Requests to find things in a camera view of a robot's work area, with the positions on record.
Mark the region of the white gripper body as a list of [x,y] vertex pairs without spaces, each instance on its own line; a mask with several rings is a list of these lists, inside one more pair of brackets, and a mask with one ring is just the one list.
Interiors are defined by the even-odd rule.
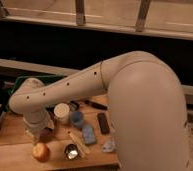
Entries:
[[40,141],[46,130],[53,131],[55,129],[53,118],[48,111],[24,114],[23,121],[33,145]]

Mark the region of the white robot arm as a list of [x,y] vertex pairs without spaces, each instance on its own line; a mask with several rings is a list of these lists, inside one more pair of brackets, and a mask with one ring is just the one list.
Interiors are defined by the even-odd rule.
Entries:
[[122,171],[190,171],[181,83],[150,53],[119,55],[48,86],[29,78],[11,96],[9,106],[37,133],[47,125],[48,106],[99,94],[108,97]]

